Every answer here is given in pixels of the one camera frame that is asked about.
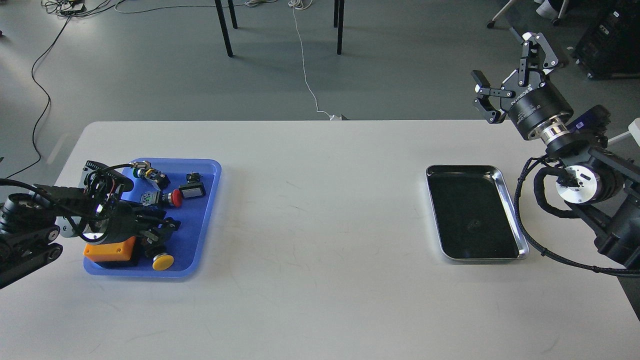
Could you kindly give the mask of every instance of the gray floor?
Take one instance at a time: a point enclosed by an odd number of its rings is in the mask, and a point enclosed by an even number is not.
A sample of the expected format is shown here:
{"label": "gray floor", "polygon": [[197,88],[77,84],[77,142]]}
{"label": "gray floor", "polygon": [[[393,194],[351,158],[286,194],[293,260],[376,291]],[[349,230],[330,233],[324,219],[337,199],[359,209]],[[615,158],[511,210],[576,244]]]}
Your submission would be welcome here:
{"label": "gray floor", "polygon": [[[344,53],[337,56],[333,1],[315,0],[296,16],[308,82],[320,109],[355,120],[478,119],[470,71],[483,70],[497,85],[518,65],[520,46],[508,20],[567,48],[592,23],[599,3],[586,1],[553,27],[537,16],[537,4],[522,1],[495,29],[487,29],[486,21],[505,2],[346,1]],[[86,0],[89,8],[98,3]],[[136,0],[119,9],[176,4],[213,1]],[[44,158],[14,179],[55,182],[81,131],[95,121],[326,120],[316,113],[304,83],[300,42],[286,0],[238,6],[236,12],[240,28],[230,28],[234,58],[225,54],[214,8],[141,14],[112,9],[72,20],[36,71],[52,98],[36,138]],[[38,1],[0,3],[0,176],[36,159],[31,130],[46,97],[29,71],[63,23]],[[607,107],[611,136],[640,117],[640,79],[592,81],[574,64],[552,79],[576,113],[596,104]],[[223,135],[211,134],[212,141],[216,136]],[[141,148],[147,141],[180,146],[140,134]],[[0,196],[10,192],[0,189]]]}

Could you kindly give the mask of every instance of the white table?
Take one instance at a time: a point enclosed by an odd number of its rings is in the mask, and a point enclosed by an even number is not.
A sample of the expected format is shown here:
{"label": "white table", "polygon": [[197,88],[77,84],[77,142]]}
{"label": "white table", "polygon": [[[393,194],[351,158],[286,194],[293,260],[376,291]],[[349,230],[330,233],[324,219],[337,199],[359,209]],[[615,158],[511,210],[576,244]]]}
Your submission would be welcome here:
{"label": "white table", "polygon": [[[428,166],[494,165],[513,193],[543,151],[484,121],[91,124],[57,185],[77,186],[88,159],[220,162],[200,268],[92,276],[84,243],[61,238],[59,260],[0,291],[0,359],[638,359],[640,323],[615,278],[533,249],[508,265],[440,253]],[[525,189],[534,237],[612,265],[586,225]]]}

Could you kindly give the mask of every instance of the black equipment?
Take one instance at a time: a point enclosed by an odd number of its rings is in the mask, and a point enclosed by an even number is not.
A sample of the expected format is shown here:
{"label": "black equipment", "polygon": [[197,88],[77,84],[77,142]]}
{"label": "black equipment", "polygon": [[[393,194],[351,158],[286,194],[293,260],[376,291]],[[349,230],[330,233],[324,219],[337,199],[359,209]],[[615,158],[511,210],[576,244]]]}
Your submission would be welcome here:
{"label": "black equipment", "polygon": [[640,76],[640,0],[616,0],[575,47],[576,63],[592,79]]}
{"label": "black equipment", "polygon": [[[543,140],[547,155],[538,159],[538,163],[547,167],[536,175],[534,194],[545,211],[559,217],[581,218],[594,230],[594,243],[599,253],[627,269],[640,269],[640,168],[605,150],[607,137],[604,134],[609,112],[604,107],[594,106],[569,121],[573,110],[548,75],[566,65],[567,59],[558,55],[541,33],[526,33],[522,39],[520,66],[500,88],[492,88],[481,71],[473,71],[477,83],[475,106],[489,123],[504,121],[508,113],[524,140]],[[500,99],[499,109],[491,104],[491,97]],[[555,161],[558,162],[555,167],[548,165]],[[521,181],[526,174],[528,172],[523,170]],[[543,182],[547,175],[558,178],[556,190],[571,210],[560,210],[547,202]],[[610,199],[622,188],[627,199],[612,217],[593,206]],[[541,251],[543,255],[552,254],[544,248]],[[640,275],[637,270],[580,267],[612,275]]]}

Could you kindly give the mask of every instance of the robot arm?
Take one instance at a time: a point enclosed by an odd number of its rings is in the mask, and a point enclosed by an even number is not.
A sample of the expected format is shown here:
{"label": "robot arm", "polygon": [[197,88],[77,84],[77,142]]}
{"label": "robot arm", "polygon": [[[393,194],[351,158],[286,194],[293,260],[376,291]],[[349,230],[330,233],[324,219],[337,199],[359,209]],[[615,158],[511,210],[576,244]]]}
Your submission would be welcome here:
{"label": "robot arm", "polygon": [[54,243],[59,234],[80,237],[91,245],[120,243],[135,236],[141,238],[145,255],[164,254],[164,243],[180,222],[165,218],[166,212],[122,200],[133,182],[116,169],[132,167],[136,177],[158,184],[168,179],[149,162],[132,162],[107,167],[87,161],[80,186],[30,186],[0,179],[0,185],[18,186],[29,193],[14,193],[0,204],[0,288],[27,276],[58,259],[62,246]]}
{"label": "robot arm", "polygon": [[[547,147],[545,158],[558,162],[542,168],[534,180],[536,200],[545,211],[582,219],[594,230],[599,253],[628,269],[640,269],[640,168],[605,150],[609,112],[604,107],[594,106],[570,121],[573,109],[549,78],[566,59],[556,55],[541,33],[527,33],[523,39],[520,66],[500,88],[491,88],[481,71],[473,71],[474,105],[490,124],[508,114],[524,140],[540,138]],[[499,109],[491,104],[492,97],[499,99]],[[556,190],[571,210],[547,203],[543,180],[549,175],[557,177]],[[593,206],[623,188],[627,198],[612,217]]]}

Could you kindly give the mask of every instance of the black table leg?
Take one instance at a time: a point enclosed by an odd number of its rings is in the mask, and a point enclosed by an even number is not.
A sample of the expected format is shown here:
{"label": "black table leg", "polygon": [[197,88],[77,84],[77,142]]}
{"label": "black table leg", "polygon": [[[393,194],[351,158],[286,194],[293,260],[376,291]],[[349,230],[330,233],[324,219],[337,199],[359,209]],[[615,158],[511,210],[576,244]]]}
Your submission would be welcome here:
{"label": "black table leg", "polygon": [[236,8],[234,7],[234,0],[229,0],[229,12],[231,13],[231,25],[234,29],[238,28],[238,23],[236,21]]}
{"label": "black table leg", "polygon": [[227,48],[227,55],[230,58],[234,57],[233,51],[231,51],[231,42],[229,41],[229,32],[227,31],[227,22],[225,21],[225,14],[222,12],[221,0],[216,1],[216,11],[218,12],[218,19],[220,20],[220,29],[222,29],[222,37],[225,39],[225,47]]}
{"label": "black table leg", "polygon": [[338,0],[333,0],[333,27],[338,27]]}
{"label": "black table leg", "polygon": [[338,9],[338,55],[342,55],[342,26],[344,23],[344,0],[339,0]]}

